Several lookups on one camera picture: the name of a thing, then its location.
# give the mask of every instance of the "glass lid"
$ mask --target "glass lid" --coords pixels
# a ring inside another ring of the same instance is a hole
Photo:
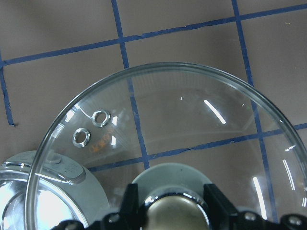
[[[61,168],[65,159],[74,163]],[[250,85],[206,66],[147,64],[100,80],[55,119],[29,173],[25,226],[38,229],[31,214],[46,181],[68,186],[77,206],[103,203],[96,220],[119,210],[133,182],[140,206],[170,193],[203,202],[203,185],[214,184],[238,210],[277,223],[285,214],[306,215],[306,172],[298,134]],[[95,180],[81,189],[92,175]],[[94,194],[98,186],[106,196]],[[185,202],[172,199],[166,203]],[[85,226],[92,223],[87,219]]]

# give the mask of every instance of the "tile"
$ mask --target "tile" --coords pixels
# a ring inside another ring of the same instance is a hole
[[[124,36],[234,16],[231,1],[118,0]]]
[[[4,67],[17,127],[1,126],[0,152],[35,150],[57,114],[81,91],[123,69],[120,48],[108,46]]]
[[[235,23],[126,43],[130,66],[163,61],[203,64],[247,81]]]
[[[102,185],[111,208],[120,207],[126,186],[144,171],[143,163],[94,172]]]
[[[305,4],[306,0],[237,0],[237,3],[240,14],[246,14]]]
[[[116,39],[111,1],[0,3],[3,60]]]
[[[206,74],[164,71],[133,84],[148,154],[257,133],[250,99]]]
[[[254,85],[293,125],[305,123],[307,116],[306,13],[301,10],[242,22]]]
[[[205,174],[236,207],[261,213],[253,178],[257,177],[265,200],[268,219],[272,218],[259,141],[250,140],[210,149],[190,150],[160,157],[150,166],[165,162],[187,164]]]
[[[289,213],[305,215],[307,207],[303,201],[307,184],[295,155],[297,147],[284,135],[265,138],[264,142],[278,216]]]

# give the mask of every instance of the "metal grommet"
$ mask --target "metal grommet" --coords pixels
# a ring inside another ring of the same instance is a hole
[[[99,116],[104,116],[105,117],[102,122],[98,122],[97,121]],[[110,118],[111,118],[110,112],[107,111],[107,110],[101,109],[101,110],[98,110],[98,111],[93,113],[93,115],[92,115],[92,123],[96,127],[103,127],[103,126],[107,125],[107,123],[110,120]]]
[[[90,138],[91,134],[87,129],[79,128],[73,133],[72,142],[74,146],[82,148],[87,145],[87,143],[90,141]]]

